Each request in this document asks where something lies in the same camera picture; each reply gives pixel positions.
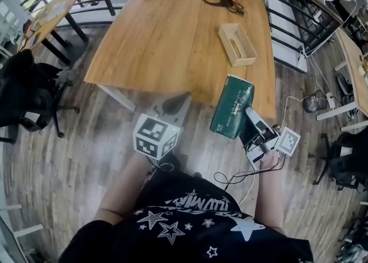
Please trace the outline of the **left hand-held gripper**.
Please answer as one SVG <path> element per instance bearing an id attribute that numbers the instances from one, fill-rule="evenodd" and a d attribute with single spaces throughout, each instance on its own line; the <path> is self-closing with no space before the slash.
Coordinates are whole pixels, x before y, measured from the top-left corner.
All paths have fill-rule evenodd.
<path id="1" fill-rule="evenodd" d="M 191 93 L 179 92 L 158 98 L 141 113 L 133 129 L 135 151 L 161 159 L 177 144 L 191 104 Z"/>

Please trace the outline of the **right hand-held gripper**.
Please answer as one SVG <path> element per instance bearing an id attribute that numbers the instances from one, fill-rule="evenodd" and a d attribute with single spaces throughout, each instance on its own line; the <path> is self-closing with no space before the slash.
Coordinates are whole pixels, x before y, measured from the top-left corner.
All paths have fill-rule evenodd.
<path id="1" fill-rule="evenodd" d="M 259 134 L 269 132 L 269 126 L 258 115 L 258 113 L 248 106 L 245 109 L 247 119 Z M 265 140 L 262 136 L 257 136 L 252 140 L 246 148 L 246 157 L 254 170 L 259 170 L 260 162 L 264 155 L 269 151 L 278 151 L 284 155 L 292 156 L 300 140 L 300 135 L 293 130 L 285 127 L 281 134 L 277 130 L 273 130 L 273 135 L 269 140 Z"/>

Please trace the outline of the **green tissue pack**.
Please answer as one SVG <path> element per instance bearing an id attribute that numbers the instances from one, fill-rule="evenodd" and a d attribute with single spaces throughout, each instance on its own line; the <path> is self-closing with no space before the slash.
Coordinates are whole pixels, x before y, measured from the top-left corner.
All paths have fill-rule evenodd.
<path id="1" fill-rule="evenodd" d="M 254 93 L 251 82 L 227 75 L 210 130 L 230 139 L 237 138 L 246 120 L 245 108 L 252 105 Z"/>

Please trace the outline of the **wooden tray box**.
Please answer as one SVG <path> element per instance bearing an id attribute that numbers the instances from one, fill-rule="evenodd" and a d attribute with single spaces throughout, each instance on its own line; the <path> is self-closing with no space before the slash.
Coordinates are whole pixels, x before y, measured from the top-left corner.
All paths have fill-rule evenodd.
<path id="1" fill-rule="evenodd" d="M 218 35 L 232 67 L 248 66 L 256 61 L 255 48 L 240 24 L 220 24 Z"/>

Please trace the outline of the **person's left forearm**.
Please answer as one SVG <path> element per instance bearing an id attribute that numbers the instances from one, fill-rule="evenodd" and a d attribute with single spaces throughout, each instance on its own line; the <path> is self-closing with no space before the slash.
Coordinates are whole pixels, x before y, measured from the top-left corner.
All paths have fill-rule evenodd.
<path id="1" fill-rule="evenodd" d="M 93 219 L 114 225 L 127 218 L 151 169 L 152 164 L 145 155 L 134 153 L 107 189 Z"/>

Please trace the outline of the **person's right forearm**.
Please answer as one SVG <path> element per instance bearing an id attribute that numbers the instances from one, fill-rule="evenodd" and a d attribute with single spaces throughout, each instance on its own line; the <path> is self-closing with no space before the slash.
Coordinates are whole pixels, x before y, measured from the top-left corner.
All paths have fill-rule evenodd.
<path id="1" fill-rule="evenodd" d="M 284 234 L 284 204 L 278 163 L 279 156 L 276 151 L 267 152 L 260 162 L 262 173 L 259 175 L 255 219 Z"/>

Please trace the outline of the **black shoe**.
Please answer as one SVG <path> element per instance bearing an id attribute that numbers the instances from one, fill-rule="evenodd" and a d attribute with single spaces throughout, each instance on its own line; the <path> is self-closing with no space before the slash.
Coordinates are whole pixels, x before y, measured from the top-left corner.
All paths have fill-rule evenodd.
<path id="1" fill-rule="evenodd" d="M 167 153 L 160 161 L 159 166 L 162 170 L 167 172 L 180 171 L 181 164 L 178 158 L 172 151 Z"/>

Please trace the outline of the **wooden table with white legs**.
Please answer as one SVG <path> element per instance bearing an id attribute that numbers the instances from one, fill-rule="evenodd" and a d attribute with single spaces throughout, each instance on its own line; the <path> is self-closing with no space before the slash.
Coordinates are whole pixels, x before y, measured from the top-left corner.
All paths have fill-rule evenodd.
<path id="1" fill-rule="evenodd" d="M 216 105 L 227 75 L 255 86 L 253 108 L 276 116 L 275 67 L 269 21 L 262 0 L 237 0 L 244 16 L 203 0 L 128 0 L 103 37 L 85 81 L 100 87 L 153 93 L 189 91 Z M 232 67 L 219 26 L 241 26 L 255 48 L 252 65 Z"/>

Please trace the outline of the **black office chair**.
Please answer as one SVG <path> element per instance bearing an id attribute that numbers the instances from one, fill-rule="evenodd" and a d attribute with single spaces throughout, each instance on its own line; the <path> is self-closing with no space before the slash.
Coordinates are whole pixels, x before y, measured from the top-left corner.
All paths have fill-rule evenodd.
<path id="1" fill-rule="evenodd" d="M 8 58 L 0 68 L 0 128 L 8 127 L 8 136 L 0 136 L 0 143 L 14 144 L 19 126 L 29 132 L 41 131 L 52 120 L 59 138 L 57 112 L 73 110 L 77 106 L 62 106 L 65 89 L 72 86 L 71 73 L 48 63 L 36 63 L 29 49 Z"/>
<path id="2" fill-rule="evenodd" d="M 357 134 L 343 132 L 332 143 L 327 134 L 321 134 L 321 138 L 325 142 L 326 156 L 308 155 L 325 162 L 320 176 L 312 184 L 318 185 L 328 174 L 328 179 L 335 181 L 338 191 L 343 188 L 368 191 L 368 127 Z"/>

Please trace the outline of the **black star print shirt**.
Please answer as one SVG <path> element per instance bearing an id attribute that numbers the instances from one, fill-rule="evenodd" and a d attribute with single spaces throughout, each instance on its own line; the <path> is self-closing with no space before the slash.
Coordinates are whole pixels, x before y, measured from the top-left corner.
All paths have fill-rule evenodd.
<path id="1" fill-rule="evenodd" d="M 243 213 L 224 190 L 160 174 L 122 221 L 83 226 L 59 263 L 313 263 L 310 243 Z"/>

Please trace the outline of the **round wooden table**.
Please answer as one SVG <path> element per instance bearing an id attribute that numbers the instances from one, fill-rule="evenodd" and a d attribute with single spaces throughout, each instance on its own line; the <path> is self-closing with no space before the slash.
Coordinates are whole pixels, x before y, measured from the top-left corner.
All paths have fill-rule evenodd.
<path id="1" fill-rule="evenodd" d="M 89 38 L 72 18 L 70 10 L 77 0 L 52 0 L 46 4 L 33 18 L 18 46 L 18 51 L 32 50 L 39 44 L 43 45 L 59 62 L 65 66 L 72 66 L 85 52 Z M 64 39 L 56 31 L 60 22 L 65 19 L 75 34 L 69 40 Z M 40 33 L 38 43 L 32 48 L 30 39 Z"/>

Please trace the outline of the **wooden desk with white frame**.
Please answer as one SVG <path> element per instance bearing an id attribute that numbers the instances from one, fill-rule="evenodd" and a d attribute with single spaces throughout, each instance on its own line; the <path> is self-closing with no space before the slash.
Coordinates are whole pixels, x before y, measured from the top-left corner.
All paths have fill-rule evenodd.
<path id="1" fill-rule="evenodd" d="M 317 115 L 316 120 L 322 121 L 353 109 L 358 109 L 368 118 L 368 74 L 362 75 L 359 71 L 362 69 L 364 54 L 343 30 L 338 29 L 336 36 L 343 50 L 345 61 L 335 67 L 334 70 L 337 71 L 343 66 L 347 66 L 352 83 L 354 101 Z"/>

